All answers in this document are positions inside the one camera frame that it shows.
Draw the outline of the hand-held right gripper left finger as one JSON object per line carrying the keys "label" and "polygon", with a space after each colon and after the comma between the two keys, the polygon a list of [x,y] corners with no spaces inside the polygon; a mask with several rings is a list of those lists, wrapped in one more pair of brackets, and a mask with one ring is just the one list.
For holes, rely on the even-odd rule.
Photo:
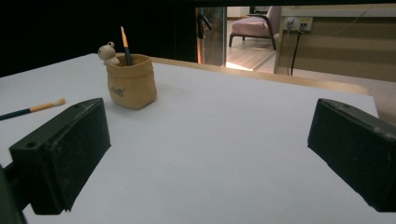
{"label": "hand-held right gripper left finger", "polygon": [[66,108],[9,148],[17,206],[31,205],[38,215],[70,210],[109,148],[103,99]]}

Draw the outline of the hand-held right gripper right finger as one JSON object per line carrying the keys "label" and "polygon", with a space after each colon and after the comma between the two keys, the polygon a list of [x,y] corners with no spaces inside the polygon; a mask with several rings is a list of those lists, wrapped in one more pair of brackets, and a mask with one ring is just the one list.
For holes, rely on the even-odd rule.
{"label": "hand-held right gripper right finger", "polygon": [[320,98],[307,146],[378,212],[396,212],[396,126]]}

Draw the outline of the tan pen holder with bear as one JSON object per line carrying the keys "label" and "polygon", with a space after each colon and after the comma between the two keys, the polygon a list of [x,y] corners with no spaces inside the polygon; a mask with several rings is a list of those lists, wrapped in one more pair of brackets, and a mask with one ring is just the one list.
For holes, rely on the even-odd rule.
{"label": "tan pen holder with bear", "polygon": [[111,99],[120,106],[137,110],[157,99],[152,60],[142,54],[131,54],[132,64],[126,64],[123,53],[117,53],[113,42],[98,49],[104,62]]}

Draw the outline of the dark blue handled paintbrush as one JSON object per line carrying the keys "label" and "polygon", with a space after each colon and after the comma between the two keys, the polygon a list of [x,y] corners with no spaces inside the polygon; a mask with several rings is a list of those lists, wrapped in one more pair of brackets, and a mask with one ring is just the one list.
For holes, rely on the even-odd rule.
{"label": "dark blue handled paintbrush", "polygon": [[58,105],[64,105],[65,104],[65,99],[61,98],[55,102],[52,103],[46,103],[43,105],[36,105],[36,106],[32,106],[29,108],[24,108],[22,110],[18,110],[18,111],[14,111],[14,112],[10,112],[4,115],[0,115],[0,120],[5,120],[5,119],[12,119],[12,118],[16,118],[22,115],[26,115],[26,114],[30,114],[30,113],[34,113],[40,110],[45,110],[48,108],[52,108]]}
{"label": "dark blue handled paintbrush", "polygon": [[131,54],[129,51],[128,40],[127,40],[126,34],[124,32],[123,26],[120,27],[120,31],[121,31],[122,44],[124,47],[125,60],[126,60],[127,65],[129,66],[129,65],[132,65],[132,58],[131,58]]}

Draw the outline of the glass door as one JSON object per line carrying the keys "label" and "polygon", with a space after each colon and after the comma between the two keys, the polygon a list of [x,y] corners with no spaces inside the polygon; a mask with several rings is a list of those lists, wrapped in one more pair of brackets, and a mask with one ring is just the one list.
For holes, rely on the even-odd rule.
{"label": "glass door", "polygon": [[212,31],[204,39],[197,36],[197,62],[224,66],[226,64],[227,45],[227,9],[225,7],[197,7],[197,16],[205,15],[213,26]]}

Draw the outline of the white wall power outlet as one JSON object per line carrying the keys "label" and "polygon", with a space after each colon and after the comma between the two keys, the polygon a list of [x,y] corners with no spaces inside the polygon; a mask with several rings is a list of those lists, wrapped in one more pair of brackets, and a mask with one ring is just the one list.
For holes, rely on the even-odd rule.
{"label": "white wall power outlet", "polygon": [[313,23],[312,17],[292,17],[284,19],[283,29],[287,31],[310,31]]}

